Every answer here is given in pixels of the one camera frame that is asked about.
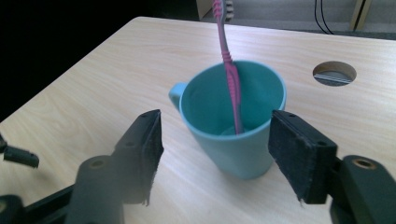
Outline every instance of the pink toothbrush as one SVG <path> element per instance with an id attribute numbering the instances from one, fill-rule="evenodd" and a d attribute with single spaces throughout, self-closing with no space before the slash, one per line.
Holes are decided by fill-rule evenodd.
<path id="1" fill-rule="evenodd" d="M 224 23 L 233 17 L 233 2 L 225 0 L 213 0 L 213 15 L 216 18 L 219 30 L 219 41 L 221 46 L 221 55 L 224 61 L 224 67 L 227 75 L 227 84 L 233 103 L 233 122 L 235 126 L 235 134 L 244 131 L 241 120 L 241 87 L 239 82 L 238 70 L 230 51 L 227 46 L 227 39 L 225 37 Z"/>

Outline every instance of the floor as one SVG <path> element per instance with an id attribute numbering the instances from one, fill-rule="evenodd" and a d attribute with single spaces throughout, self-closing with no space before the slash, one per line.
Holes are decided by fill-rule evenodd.
<path id="1" fill-rule="evenodd" d="M 333 33 L 396 39 L 396 1 L 373 0 L 364 27 L 353 32 L 349 24 L 356 1 L 322 0 L 323 17 Z M 320 0 L 317 0 L 317 19 L 327 31 L 320 12 Z M 209 11 L 202 21 L 214 22 L 212 12 Z M 228 23 L 322 32 L 315 20 L 315 0 L 233 0 L 233 19 Z"/>

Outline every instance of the teal mug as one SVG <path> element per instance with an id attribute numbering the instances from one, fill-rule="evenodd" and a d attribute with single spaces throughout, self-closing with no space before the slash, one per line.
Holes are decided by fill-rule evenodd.
<path id="1" fill-rule="evenodd" d="M 169 98 L 208 157 L 225 173 L 242 179 L 259 177 L 270 168 L 268 152 L 272 111 L 283 110 L 286 86 L 272 68 L 234 61 L 241 82 L 241 119 L 245 131 L 233 132 L 233 107 L 224 64 L 177 83 Z"/>

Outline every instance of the black bracket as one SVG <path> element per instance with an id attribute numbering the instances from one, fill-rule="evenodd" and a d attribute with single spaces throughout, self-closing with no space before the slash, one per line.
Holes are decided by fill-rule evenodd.
<path id="1" fill-rule="evenodd" d="M 5 161 L 14 161 L 34 168 L 38 167 L 39 158 L 29 151 L 9 146 L 7 141 L 0 134 L 0 154 L 4 153 Z"/>
<path id="2" fill-rule="evenodd" d="M 273 112 L 268 147 L 298 200 L 318 204 L 332 196 L 333 223 L 396 223 L 396 183 L 379 162 L 338 159 L 331 139 L 280 110 Z"/>
<path id="3" fill-rule="evenodd" d="M 17 195 L 1 196 L 0 223 L 124 223 L 124 203 L 149 205 L 162 154 L 161 112 L 152 110 L 134 121 L 111 156 L 84 161 L 74 185 L 26 207 Z"/>

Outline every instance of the wooden table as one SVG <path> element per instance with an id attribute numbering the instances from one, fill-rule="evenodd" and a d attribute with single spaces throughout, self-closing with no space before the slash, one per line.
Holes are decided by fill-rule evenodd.
<path id="1" fill-rule="evenodd" d="M 235 60 L 269 64 L 284 78 L 286 110 L 337 143 L 339 158 L 368 157 L 396 176 L 396 42 L 232 25 L 226 33 Z M 352 65 L 357 78 L 318 83 L 312 71 L 327 61 Z M 72 185 L 83 161 L 109 155 L 138 115 L 161 109 L 165 152 L 150 206 L 125 205 L 126 223 L 331 223 L 331 198 L 300 204 L 275 163 L 243 181 L 198 147 L 167 93 L 220 62 L 214 23 L 130 21 L 1 123 L 8 143 L 40 165 L 0 162 L 0 195 L 28 205 Z"/>

